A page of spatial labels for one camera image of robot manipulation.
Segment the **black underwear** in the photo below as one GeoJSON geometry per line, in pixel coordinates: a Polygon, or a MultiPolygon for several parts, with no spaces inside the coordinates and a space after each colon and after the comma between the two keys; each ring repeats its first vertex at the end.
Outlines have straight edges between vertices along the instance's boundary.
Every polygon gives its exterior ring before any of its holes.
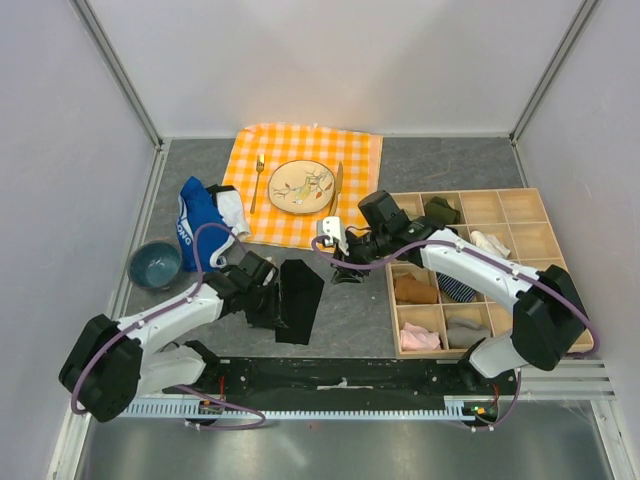
{"type": "Polygon", "coordinates": [[[281,318],[278,343],[308,345],[321,300],[324,280],[303,260],[287,259],[280,269],[281,318]]]}

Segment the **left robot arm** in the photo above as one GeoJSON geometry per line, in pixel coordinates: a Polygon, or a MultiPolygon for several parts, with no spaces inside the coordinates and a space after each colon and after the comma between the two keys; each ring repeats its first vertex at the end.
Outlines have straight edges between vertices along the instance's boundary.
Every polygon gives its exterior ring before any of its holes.
{"type": "Polygon", "coordinates": [[[236,265],[199,275],[184,292],[142,313],[90,319],[58,379],[77,415],[99,422],[123,413],[137,398],[182,385],[208,393],[219,382],[215,355],[198,342],[172,341],[231,313],[249,320],[279,319],[278,268],[249,252],[236,265]]]}

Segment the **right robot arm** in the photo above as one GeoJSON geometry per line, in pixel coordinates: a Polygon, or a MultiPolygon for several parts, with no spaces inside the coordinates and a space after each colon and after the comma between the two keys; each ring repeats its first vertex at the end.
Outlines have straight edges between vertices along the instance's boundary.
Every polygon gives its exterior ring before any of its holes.
{"type": "Polygon", "coordinates": [[[337,216],[317,223],[314,249],[329,247],[336,282],[359,281],[366,271],[400,259],[444,274],[510,310],[512,328],[476,341],[460,360],[458,381],[477,394],[505,371],[531,365],[552,371],[579,337],[590,330],[570,274],[560,266],[546,270],[520,265],[482,250],[452,228],[425,216],[410,218],[384,191],[359,202],[366,221],[362,235],[337,216]]]}

